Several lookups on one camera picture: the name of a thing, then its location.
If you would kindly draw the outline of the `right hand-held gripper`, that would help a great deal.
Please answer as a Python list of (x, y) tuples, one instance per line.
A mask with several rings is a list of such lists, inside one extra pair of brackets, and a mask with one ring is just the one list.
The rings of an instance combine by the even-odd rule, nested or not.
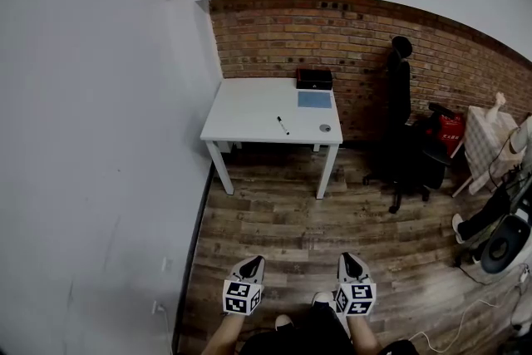
[(338, 258), (336, 312), (344, 316), (367, 316), (377, 300), (377, 286), (370, 281), (370, 269), (354, 254)]

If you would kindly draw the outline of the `person's right forearm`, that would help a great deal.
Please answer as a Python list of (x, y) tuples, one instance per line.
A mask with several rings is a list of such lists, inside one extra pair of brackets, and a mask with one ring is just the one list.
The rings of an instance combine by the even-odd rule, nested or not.
[(347, 316), (347, 325), (357, 355), (377, 355), (381, 346), (364, 316)]

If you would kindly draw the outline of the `black storage box red edge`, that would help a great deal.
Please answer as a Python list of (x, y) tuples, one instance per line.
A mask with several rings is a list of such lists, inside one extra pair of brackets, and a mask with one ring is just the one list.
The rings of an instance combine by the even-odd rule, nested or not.
[(333, 74), (327, 69), (298, 68), (296, 70), (296, 87), (303, 90), (331, 91)]

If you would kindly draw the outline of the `person's black clothing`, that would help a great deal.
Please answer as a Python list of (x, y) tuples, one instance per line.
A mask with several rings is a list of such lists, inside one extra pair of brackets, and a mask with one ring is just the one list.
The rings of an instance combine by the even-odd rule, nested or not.
[[(348, 326), (328, 306), (311, 307), (301, 328), (259, 333), (248, 338), (239, 355), (357, 355)], [(412, 342), (402, 339), (381, 346), (377, 355), (419, 355)]]

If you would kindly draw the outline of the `checked cloth covered table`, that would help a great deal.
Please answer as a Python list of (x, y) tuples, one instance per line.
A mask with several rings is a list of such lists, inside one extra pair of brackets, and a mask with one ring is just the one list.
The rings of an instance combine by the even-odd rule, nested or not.
[(498, 184), (502, 176), (523, 159), (524, 150), (518, 154), (510, 151), (509, 136), (518, 127), (512, 115), (498, 111), (495, 121), (489, 123), (485, 114), (485, 108), (468, 107), (465, 134), (453, 154), (464, 146), (470, 176), (453, 193), (453, 198), (464, 189), (474, 195), (488, 182)]

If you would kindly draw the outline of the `beige mannequin hand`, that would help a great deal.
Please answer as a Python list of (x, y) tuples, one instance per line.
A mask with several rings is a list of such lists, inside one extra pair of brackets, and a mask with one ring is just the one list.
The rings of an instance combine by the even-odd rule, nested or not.
[(485, 113), (485, 120), (487, 123), (495, 123), (499, 113), (499, 109), (506, 103), (505, 95), (502, 92), (495, 94), (494, 105)]

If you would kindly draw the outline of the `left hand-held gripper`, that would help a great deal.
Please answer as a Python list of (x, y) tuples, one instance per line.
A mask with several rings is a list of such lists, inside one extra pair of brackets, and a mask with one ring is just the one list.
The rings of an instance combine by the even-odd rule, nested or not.
[(264, 257), (257, 255), (238, 262), (232, 268), (232, 276), (257, 279), (226, 279), (224, 281), (223, 311), (225, 313), (249, 316), (254, 312), (262, 299), (264, 267)]

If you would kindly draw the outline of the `white table top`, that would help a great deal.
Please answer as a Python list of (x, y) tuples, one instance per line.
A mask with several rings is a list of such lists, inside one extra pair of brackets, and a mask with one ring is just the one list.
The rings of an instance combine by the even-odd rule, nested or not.
[[(328, 148), (316, 198), (321, 200), (343, 143), (335, 102), (331, 109), (298, 107), (298, 92), (293, 78), (230, 78), (222, 80), (214, 98), (200, 139), (206, 144), (225, 192), (234, 193), (219, 143), (275, 143), (323, 145)], [(287, 136), (277, 121), (280, 116), (289, 130)], [(331, 126), (328, 133), (319, 126)]]

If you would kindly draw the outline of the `person's left forearm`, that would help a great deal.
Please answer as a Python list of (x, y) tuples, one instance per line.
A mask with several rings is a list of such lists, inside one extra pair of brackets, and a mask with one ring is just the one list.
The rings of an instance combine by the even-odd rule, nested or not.
[(246, 317), (241, 314), (226, 314), (201, 355), (235, 355), (245, 319)]

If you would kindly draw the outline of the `blue notebook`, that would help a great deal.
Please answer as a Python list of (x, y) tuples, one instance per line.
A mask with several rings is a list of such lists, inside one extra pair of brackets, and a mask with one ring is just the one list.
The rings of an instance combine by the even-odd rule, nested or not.
[(298, 107), (331, 109), (332, 108), (331, 95), (325, 91), (299, 91), (298, 92)]

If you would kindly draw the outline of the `person's right white shoe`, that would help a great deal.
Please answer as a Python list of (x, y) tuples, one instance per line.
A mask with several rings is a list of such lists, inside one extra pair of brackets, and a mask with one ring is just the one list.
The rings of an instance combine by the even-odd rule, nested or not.
[(312, 306), (313, 307), (328, 306), (332, 310), (335, 310), (336, 309), (335, 293), (331, 291), (316, 293), (313, 296)]

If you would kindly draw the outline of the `white round device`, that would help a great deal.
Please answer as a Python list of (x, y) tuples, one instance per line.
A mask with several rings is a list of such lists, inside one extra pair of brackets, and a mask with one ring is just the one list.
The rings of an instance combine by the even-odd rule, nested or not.
[(499, 274), (524, 256), (532, 245), (530, 216), (522, 209), (506, 215), (488, 240), (480, 260), (488, 274)]

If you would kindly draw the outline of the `black office chair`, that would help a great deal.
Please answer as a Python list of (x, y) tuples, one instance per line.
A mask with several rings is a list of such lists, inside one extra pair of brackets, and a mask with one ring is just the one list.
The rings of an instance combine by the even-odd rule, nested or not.
[(446, 167), (451, 164), (446, 144), (438, 139), (440, 118), (455, 114), (445, 107), (430, 103), (431, 116), (410, 124), (411, 117), (411, 42), (403, 36), (392, 39), (387, 57), (388, 108), (387, 126), (377, 146), (377, 167), (362, 179), (364, 185), (381, 180), (393, 186), (394, 199), (389, 212), (397, 213), (405, 193), (418, 193), (429, 200), (430, 190), (441, 187)]

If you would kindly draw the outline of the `black skirting board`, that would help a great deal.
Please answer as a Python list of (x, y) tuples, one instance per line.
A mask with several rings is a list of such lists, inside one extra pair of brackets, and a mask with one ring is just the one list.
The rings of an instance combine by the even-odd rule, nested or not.
[(197, 212), (196, 219), (195, 219), (195, 225), (194, 225), (192, 235), (191, 235), (190, 246), (189, 246), (189, 250), (187, 253), (187, 257), (186, 257), (185, 269), (183, 272), (183, 279), (182, 279), (182, 285), (181, 285), (181, 290), (180, 290), (180, 298), (179, 298), (179, 302), (177, 305), (177, 310), (176, 310), (176, 315), (175, 315), (175, 326), (174, 326), (174, 331), (173, 331), (172, 341), (171, 341), (171, 349), (174, 355), (180, 355), (179, 343), (180, 343), (181, 329), (183, 326), (183, 318), (185, 315), (187, 292), (188, 292), (188, 287), (190, 283), (190, 276), (191, 276), (191, 271), (193, 267), (196, 246), (197, 246), (199, 235), (200, 235), (200, 227), (201, 227), (202, 220), (204, 217), (204, 209), (205, 209), (207, 199), (209, 196), (209, 190), (210, 190), (210, 186), (212, 183), (213, 175), (214, 175), (214, 164), (211, 164), (209, 168), (209, 173), (207, 175), (207, 180), (205, 182), (205, 186), (203, 189), (203, 193), (200, 199), (199, 208), (198, 208), (198, 212)]

